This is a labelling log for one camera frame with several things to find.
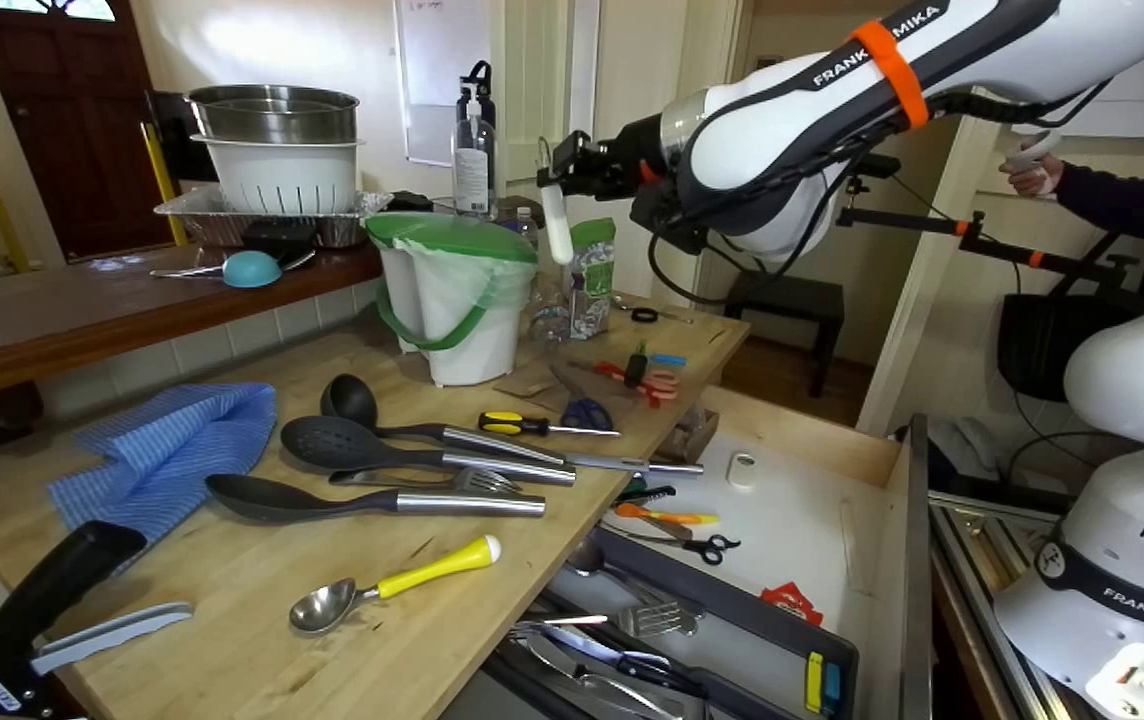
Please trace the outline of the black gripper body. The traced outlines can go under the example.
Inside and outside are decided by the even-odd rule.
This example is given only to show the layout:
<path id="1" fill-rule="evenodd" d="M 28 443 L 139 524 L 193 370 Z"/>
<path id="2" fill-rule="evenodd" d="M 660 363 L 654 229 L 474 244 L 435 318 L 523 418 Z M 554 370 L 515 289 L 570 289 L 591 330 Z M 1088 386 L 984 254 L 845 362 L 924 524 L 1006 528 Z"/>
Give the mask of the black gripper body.
<path id="1" fill-rule="evenodd" d="M 630 125 L 612 142 L 570 133 L 535 169 L 535 183 L 565 195 L 630 199 L 632 222 L 654 235 L 676 229 L 673 165 L 656 125 Z"/>

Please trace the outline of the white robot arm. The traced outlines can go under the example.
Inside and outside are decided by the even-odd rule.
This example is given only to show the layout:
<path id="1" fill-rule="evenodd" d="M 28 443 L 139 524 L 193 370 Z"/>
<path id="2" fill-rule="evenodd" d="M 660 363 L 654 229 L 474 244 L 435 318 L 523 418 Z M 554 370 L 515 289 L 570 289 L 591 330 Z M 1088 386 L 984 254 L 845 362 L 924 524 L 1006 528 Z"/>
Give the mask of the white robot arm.
<path id="1" fill-rule="evenodd" d="M 711 235 L 785 266 L 812 254 L 864 148 L 941 117 L 1038 125 L 1144 59 L 1144 0 L 904 0 L 845 43 L 623 125 L 565 137 L 544 183 L 630 199 L 654 235 Z"/>

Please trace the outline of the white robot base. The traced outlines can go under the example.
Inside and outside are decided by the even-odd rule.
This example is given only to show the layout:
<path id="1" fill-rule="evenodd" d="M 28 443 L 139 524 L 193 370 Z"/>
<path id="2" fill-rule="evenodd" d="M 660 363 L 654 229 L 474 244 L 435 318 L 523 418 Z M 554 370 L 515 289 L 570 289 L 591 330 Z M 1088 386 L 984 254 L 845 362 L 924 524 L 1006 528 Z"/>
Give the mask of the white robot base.
<path id="1" fill-rule="evenodd" d="M 1006 639 L 1103 720 L 1144 720 L 1144 318 L 1088 336 L 1074 413 L 1135 453 L 1103 460 L 1032 569 L 997 596 Z"/>

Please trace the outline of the person forearm dark sleeve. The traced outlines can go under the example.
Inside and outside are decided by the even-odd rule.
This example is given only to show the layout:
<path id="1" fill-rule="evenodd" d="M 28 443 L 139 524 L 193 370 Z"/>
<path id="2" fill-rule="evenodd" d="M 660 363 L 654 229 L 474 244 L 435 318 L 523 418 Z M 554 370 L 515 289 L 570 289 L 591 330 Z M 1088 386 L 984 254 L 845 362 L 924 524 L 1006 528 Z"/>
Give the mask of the person forearm dark sleeve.
<path id="1" fill-rule="evenodd" d="M 1115 175 L 1060 156 L 1006 162 L 1000 174 L 1019 195 L 1056 199 L 1103 233 L 1144 242 L 1144 175 Z"/>

